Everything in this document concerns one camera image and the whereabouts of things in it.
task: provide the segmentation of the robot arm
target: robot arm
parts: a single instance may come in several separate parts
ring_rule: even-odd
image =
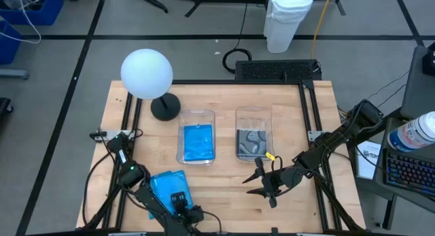
[[[363,100],[348,113],[346,121],[339,128],[332,133],[320,135],[310,144],[307,151],[301,152],[294,158],[294,165],[266,173],[264,172],[262,159],[257,158],[255,160],[257,166],[255,173],[243,183],[261,177],[263,188],[250,190],[247,193],[268,197],[269,204],[274,208],[277,206],[276,197],[297,186],[303,176],[309,179],[314,176],[316,182],[329,198],[331,204],[337,209],[347,227],[358,231],[362,230],[338,202],[327,179],[315,170],[319,167],[322,160],[329,157],[339,145],[345,143],[348,139],[354,138],[356,135],[376,129],[382,123],[382,117],[382,112],[369,101]],[[287,187],[285,191],[279,189],[282,185]]]
[[[114,191],[107,197],[100,210],[92,217],[92,220],[83,229],[95,229],[103,218],[105,212],[110,209],[112,202],[121,190],[133,194],[143,204],[153,217],[163,226],[166,235],[186,236],[200,235],[192,224],[204,220],[204,214],[200,206],[195,205],[187,209],[187,200],[184,192],[171,195],[171,201],[175,208],[176,215],[161,203],[150,186],[151,175],[144,165],[136,163],[131,158],[128,149],[128,135],[121,132],[107,143],[108,149],[115,153],[121,162],[121,169],[118,173],[118,184]],[[130,189],[139,183],[139,189],[131,192]]]

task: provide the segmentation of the black lamp base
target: black lamp base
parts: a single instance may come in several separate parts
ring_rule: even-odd
[[[156,119],[169,121],[178,116],[181,110],[181,103],[177,96],[165,93],[163,96],[151,102],[151,113]]]

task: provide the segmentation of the keyboard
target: keyboard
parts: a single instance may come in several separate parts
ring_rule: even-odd
[[[316,60],[237,61],[237,80],[321,80]]]
[[[393,150],[384,150],[387,174],[384,174],[384,182],[388,185],[397,186],[415,192],[423,192],[435,197],[435,163],[410,158]]]

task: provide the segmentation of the wooden tabletop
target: wooden tabletop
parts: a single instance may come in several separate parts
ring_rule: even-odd
[[[313,179],[302,182],[286,195],[277,198],[278,206],[271,209],[266,199],[249,195],[246,191],[261,187],[259,179],[242,184],[254,172],[254,164],[240,163],[235,156],[235,110],[240,106],[264,106],[272,110],[273,145],[275,154],[283,158],[284,165],[292,165],[301,151],[308,149],[297,86],[290,85],[173,85],[169,92],[177,95],[182,109],[212,109],[215,112],[216,159],[211,166],[180,165],[177,154],[178,119],[161,122],[150,111],[151,101],[143,101],[139,128],[144,135],[136,140],[133,158],[145,165],[152,175],[165,171],[184,170],[194,204],[214,213],[222,221],[222,230],[228,232],[267,233],[278,227],[280,233],[321,232],[319,210]],[[332,84],[315,82],[315,93],[325,131],[340,126]],[[120,81],[111,83],[101,128],[118,130],[124,112],[126,89]],[[309,92],[306,90],[310,110]],[[130,115],[133,119],[134,104]],[[344,146],[337,152],[347,155]],[[97,144],[92,160],[95,164],[106,151]],[[337,199],[349,215],[365,227],[360,200],[349,161],[332,155],[332,177]],[[86,205],[87,219],[91,218],[105,200],[109,188],[112,161],[108,158],[96,168],[90,179]],[[118,202],[113,205],[111,225],[114,225]],[[329,203],[326,203],[329,227],[333,220]],[[77,226],[82,226],[79,216]],[[218,222],[205,215],[198,229],[204,232],[218,231]],[[149,220],[147,212],[127,200],[123,231],[162,231],[155,220]]]

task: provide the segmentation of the blue sponge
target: blue sponge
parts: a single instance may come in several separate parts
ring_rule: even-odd
[[[214,159],[211,124],[184,127],[184,160],[207,161]]]
[[[184,192],[188,205],[188,209],[193,208],[192,197],[190,196],[188,181],[184,171],[171,172],[167,171],[151,177],[151,189],[154,194],[160,199],[160,202],[169,210],[171,214],[175,213],[175,208],[172,206],[171,194],[176,192]]]

